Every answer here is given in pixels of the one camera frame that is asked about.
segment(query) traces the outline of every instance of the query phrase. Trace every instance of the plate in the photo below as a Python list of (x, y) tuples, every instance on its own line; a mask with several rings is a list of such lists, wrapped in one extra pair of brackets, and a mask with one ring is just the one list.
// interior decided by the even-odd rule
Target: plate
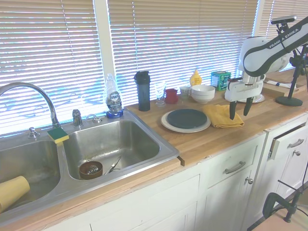
[(172, 126), (171, 124), (168, 123), (167, 121), (167, 116), (171, 113), (168, 112), (166, 114), (164, 114), (162, 116), (161, 119), (161, 123), (164, 127), (166, 127), (167, 129), (171, 130), (171, 131), (176, 131), (176, 132), (182, 132), (182, 133), (193, 133), (193, 132), (198, 132), (198, 131), (202, 131), (204, 129), (207, 129), (210, 125), (211, 125), (211, 120), (209, 118), (207, 118), (206, 123), (203, 124), (200, 127), (197, 128), (191, 128), (191, 129), (184, 129), (184, 128), (177, 128), (175, 126)]
[[(238, 100), (238, 102), (245, 103), (246, 100), (247, 100), (247, 99)], [(255, 97), (254, 97), (254, 100), (252, 101), (252, 103), (260, 103), (260, 102), (263, 102), (264, 100), (265, 100), (264, 95), (259, 94), (258, 96), (255, 96)]]
[(206, 115), (194, 109), (179, 109), (168, 114), (167, 121), (177, 128), (191, 129), (206, 123)]

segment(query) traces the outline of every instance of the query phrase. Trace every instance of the yellow mustard bottle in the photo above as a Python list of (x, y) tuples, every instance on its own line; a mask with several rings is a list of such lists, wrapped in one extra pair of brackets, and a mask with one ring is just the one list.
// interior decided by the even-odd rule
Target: yellow mustard bottle
[(195, 69), (193, 75), (190, 78), (190, 84), (191, 86), (194, 85), (200, 85), (202, 83), (202, 78), (199, 75), (199, 72), (197, 69)]

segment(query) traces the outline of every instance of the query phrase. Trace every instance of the white plate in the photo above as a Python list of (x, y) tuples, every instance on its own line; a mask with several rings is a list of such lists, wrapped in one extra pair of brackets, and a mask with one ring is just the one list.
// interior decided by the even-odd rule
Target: white plate
[[(243, 99), (243, 100), (238, 100), (238, 102), (241, 102), (241, 103), (245, 103), (247, 99)], [(260, 103), (260, 102), (263, 102), (265, 100), (265, 97), (264, 95), (262, 94), (259, 94), (258, 96), (255, 96), (252, 103)]]
[(168, 112), (168, 113), (164, 114), (162, 116), (162, 119), (161, 119), (162, 125), (164, 127), (166, 127), (167, 129), (170, 129), (171, 131), (177, 131), (177, 132), (182, 132), (182, 133), (193, 133), (193, 132), (198, 132), (198, 131), (202, 131), (204, 129), (207, 129), (211, 125), (211, 120), (207, 117), (206, 123), (201, 125), (201, 126), (199, 126), (199, 127), (190, 128), (190, 129), (177, 128), (177, 127), (172, 126), (171, 124), (169, 124), (168, 121), (167, 121), (167, 116), (171, 112)]

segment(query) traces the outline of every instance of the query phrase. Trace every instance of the yellow cup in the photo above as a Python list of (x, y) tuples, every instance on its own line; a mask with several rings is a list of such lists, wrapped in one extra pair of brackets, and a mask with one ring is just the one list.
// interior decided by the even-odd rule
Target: yellow cup
[(22, 177), (16, 177), (0, 184), (0, 213), (16, 202), (30, 190), (28, 181)]

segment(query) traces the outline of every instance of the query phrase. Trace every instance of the dark blue plate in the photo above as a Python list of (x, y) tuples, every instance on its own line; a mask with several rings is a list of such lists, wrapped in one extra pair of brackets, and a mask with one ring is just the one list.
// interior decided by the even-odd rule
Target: dark blue plate
[(168, 114), (167, 121), (177, 128), (191, 129), (205, 124), (207, 117), (198, 110), (179, 109)]

